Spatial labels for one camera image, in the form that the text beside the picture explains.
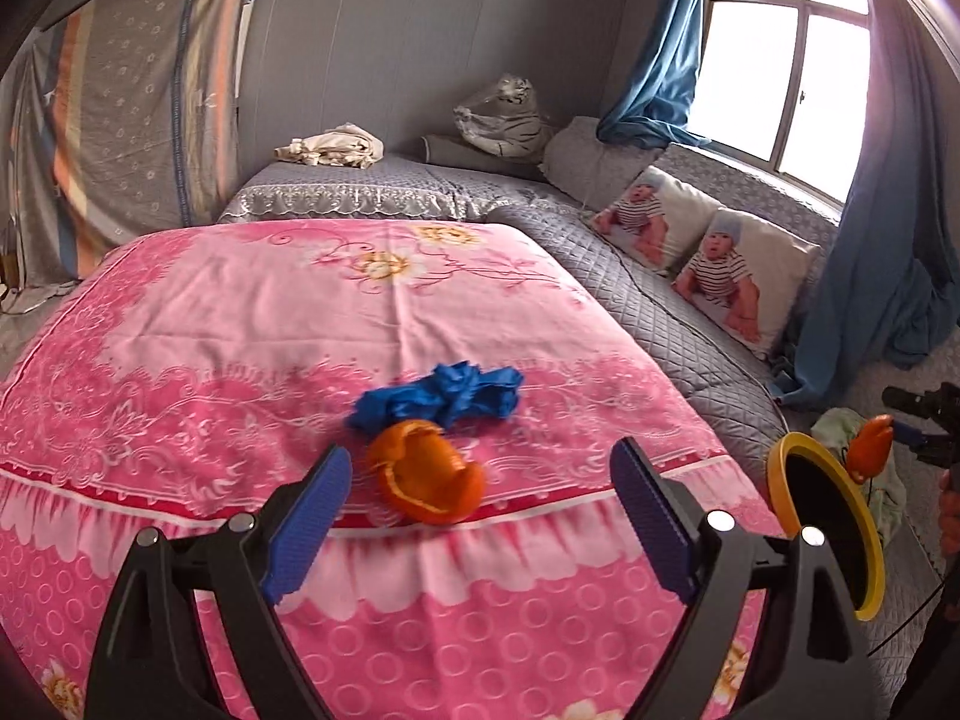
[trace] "gray pillow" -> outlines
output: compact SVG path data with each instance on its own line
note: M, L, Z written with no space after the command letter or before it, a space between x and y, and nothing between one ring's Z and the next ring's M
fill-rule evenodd
M596 131L597 119L575 117L546 145L541 170L557 189L601 211L626 191L661 149L600 143Z
M440 167L459 167L461 170L481 170L498 175L510 175L527 181L544 181L536 165L521 165L480 151L459 138L448 135L424 135L424 162Z

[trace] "orange peel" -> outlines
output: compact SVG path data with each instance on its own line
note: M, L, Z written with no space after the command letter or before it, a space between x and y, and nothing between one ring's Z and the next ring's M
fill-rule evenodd
M486 480L426 419L407 419L383 431L367 450L387 501L407 517L429 525L452 525L473 514Z

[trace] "striped shirt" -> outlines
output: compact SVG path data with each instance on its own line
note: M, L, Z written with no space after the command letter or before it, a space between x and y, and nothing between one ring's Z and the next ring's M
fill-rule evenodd
M630 196L623 196L613 206L616 223L625 230L640 232L650 223L650 217L664 215L664 206L656 196L637 201Z
M729 251L718 260L709 260L698 251L687 267L697 277L697 285L707 300L725 306L730 304L736 283L751 275L747 261L737 250Z

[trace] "yellow ring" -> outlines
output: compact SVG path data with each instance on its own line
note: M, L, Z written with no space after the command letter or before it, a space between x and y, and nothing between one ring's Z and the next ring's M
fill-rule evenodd
M793 497L786 483L786 459L790 455L799 455L827 474L827 478L839 488L844 501L853 513L856 527L860 531L860 537L863 538L864 552L867 557L867 589L863 604L856 610L856 618L863 621L872 620L877 616L880 604L883 602L886 575L880 536L877 534L877 525L867 509L867 504L860 490L853 485L846 469L837 463L836 458L826 447L804 433L788 433L770 450L767 458L767 485L770 488L770 503L776 519L779 519L781 528L784 528L784 533L789 538L797 536L797 533L800 533L800 527L804 524L800 523L800 517L797 515Z

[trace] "bed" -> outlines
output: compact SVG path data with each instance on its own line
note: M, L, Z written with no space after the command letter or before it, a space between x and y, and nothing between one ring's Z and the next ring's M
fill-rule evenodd
M549 184L388 155L368 170L273 163L243 186L220 222L435 218L517 228L556 258L658 362L765 490L767 452L786 432L765 389L768 368L674 295L664 279L620 256L582 224L588 213Z
M449 529L411 524L382 502L344 418L373 386L464 359L521 370L520 406L451 434L486 467L479 512ZM656 362L517 228L293 220L141 238L0 386L0 616L79 718L133 535L209 531L339 442L352 494L278 608L337 716L562 717L579 704L616 718L682 611L610 489L608 450L625 435L705 508L778 529ZM736 694L759 603L709 717ZM253 717L214 602L199 607L227 704Z

